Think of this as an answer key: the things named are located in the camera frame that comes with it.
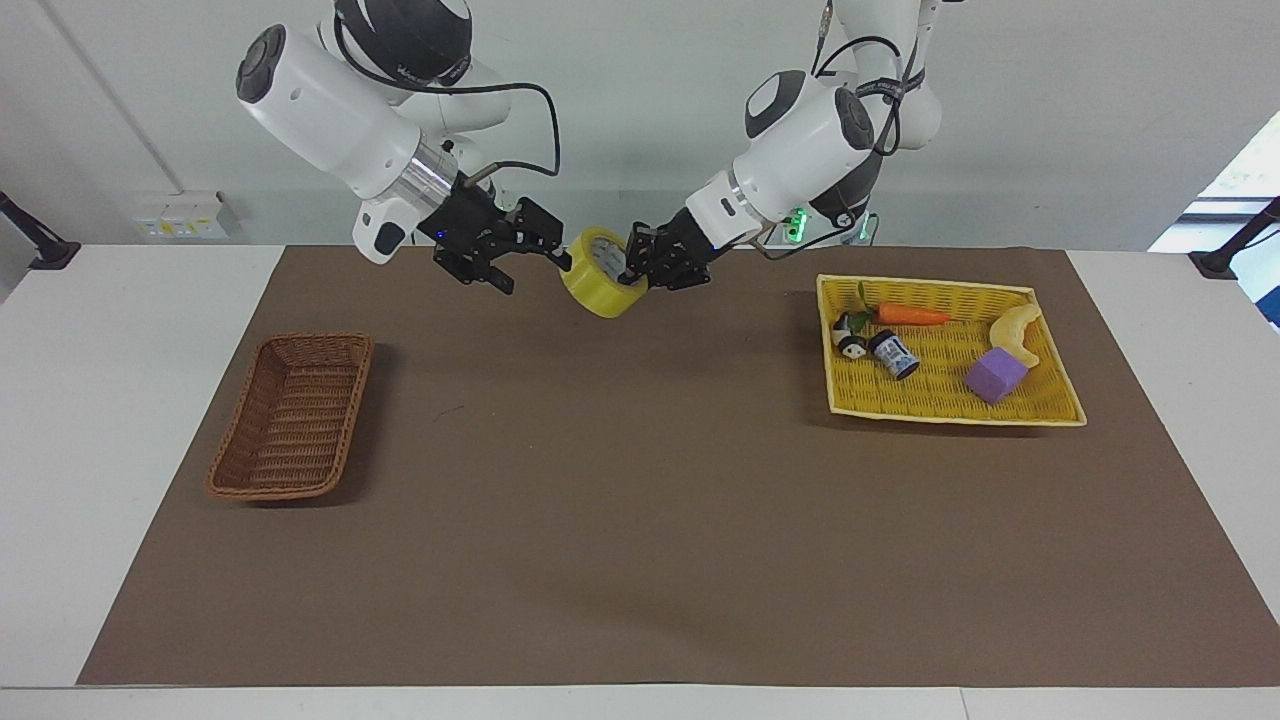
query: robotic arm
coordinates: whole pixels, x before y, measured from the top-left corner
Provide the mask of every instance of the robotic arm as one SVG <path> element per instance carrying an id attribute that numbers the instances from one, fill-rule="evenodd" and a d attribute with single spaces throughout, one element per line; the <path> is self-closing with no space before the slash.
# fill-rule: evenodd
<path id="1" fill-rule="evenodd" d="M 246 110 L 305 160 L 342 179 L 362 200 L 352 238 L 383 264 L 415 231 L 435 242 L 435 261 L 463 283 L 511 293 L 515 281 L 492 261 L 508 252 L 545 255 L 563 270 L 563 224 L 527 197 L 504 211 L 485 165 L 458 133 L 497 126 L 511 113 L 508 90 L 471 58 L 463 0 L 335 0 L 314 32 L 264 31 L 239 65 Z M 425 94 L 425 101 L 419 100 Z"/>
<path id="2" fill-rule="evenodd" d="M 883 158 L 928 145 L 941 106 L 924 77 L 941 1 L 831 0 L 856 72 L 785 70 L 746 101 L 750 149 L 692 193 L 671 222 L 636 223 L 626 249 L 623 286 L 682 290 L 710 281 L 707 265 L 739 242 L 754 241 L 796 208 L 812 205 L 837 229 L 865 213 Z"/>

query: brown wicker basket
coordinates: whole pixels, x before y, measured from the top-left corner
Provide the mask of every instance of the brown wicker basket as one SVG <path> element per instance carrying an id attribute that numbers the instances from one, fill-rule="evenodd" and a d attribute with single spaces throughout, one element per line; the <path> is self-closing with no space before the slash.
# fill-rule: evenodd
<path id="1" fill-rule="evenodd" d="M 347 462 L 372 355 L 374 341 L 365 334 L 264 341 L 205 489 L 242 501 L 332 491 Z"/>

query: yellow wicker basket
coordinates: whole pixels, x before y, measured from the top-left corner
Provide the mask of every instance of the yellow wicker basket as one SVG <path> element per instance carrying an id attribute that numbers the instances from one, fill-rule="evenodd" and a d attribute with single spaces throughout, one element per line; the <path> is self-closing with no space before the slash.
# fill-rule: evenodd
<path id="1" fill-rule="evenodd" d="M 951 313 L 952 320 L 938 327 L 895 325 L 908 348 L 920 359 L 920 369 L 905 380 L 895 380 L 874 359 L 850 360 L 831 341 L 831 327 L 841 313 L 855 310 L 858 283 L 864 283 L 867 301 L 902 302 Z M 1084 409 L 1071 387 L 1062 359 L 1041 318 L 1027 328 L 1027 348 L 1041 364 L 1012 395 L 988 405 L 965 386 L 974 363 L 991 350 L 989 331 L 1006 310 L 1036 302 L 1029 287 L 1009 287 L 945 281 L 818 275 L 818 306 L 822 316 L 822 347 L 827 365 L 827 400 L 837 415 L 915 423 L 966 425 L 1084 425 Z M 868 337 L 884 329 L 870 325 Z"/>

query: basket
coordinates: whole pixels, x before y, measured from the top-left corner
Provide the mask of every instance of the basket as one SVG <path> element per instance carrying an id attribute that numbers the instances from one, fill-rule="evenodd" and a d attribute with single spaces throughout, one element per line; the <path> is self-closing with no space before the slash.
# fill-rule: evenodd
<path id="1" fill-rule="evenodd" d="M 338 484 L 374 341 L 288 334 L 257 347 L 205 489 L 241 501 L 297 500 Z"/>
<path id="2" fill-rule="evenodd" d="M 951 313 L 952 322 L 937 327 L 892 329 L 916 357 L 920 369 L 895 380 L 874 359 L 850 360 L 831 341 L 831 327 L 841 313 L 858 307 L 858 283 L 867 301 L 902 302 Z M 1062 366 L 1044 318 L 1027 328 L 1027 348 L 1039 355 L 1012 395 L 988 405 L 965 384 L 965 375 L 991 350 L 991 324 L 1006 310 L 1036 302 L 1029 287 L 946 281 L 818 275 L 827 401 L 837 415 L 914 423 L 966 425 L 1080 427 L 1085 424 L 1080 398 Z M 872 324 L 868 337 L 886 329 Z"/>

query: white table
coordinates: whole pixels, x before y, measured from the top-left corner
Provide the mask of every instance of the white table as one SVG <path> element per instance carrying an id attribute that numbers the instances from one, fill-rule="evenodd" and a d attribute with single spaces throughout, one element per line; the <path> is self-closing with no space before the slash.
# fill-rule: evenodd
<path id="1" fill-rule="evenodd" d="M 0 306 L 0 717 L 1280 717 L 1280 688 L 72 688 L 280 252 L 86 247 Z M 1280 616 L 1280 337 L 1183 256 L 1071 260 Z"/>

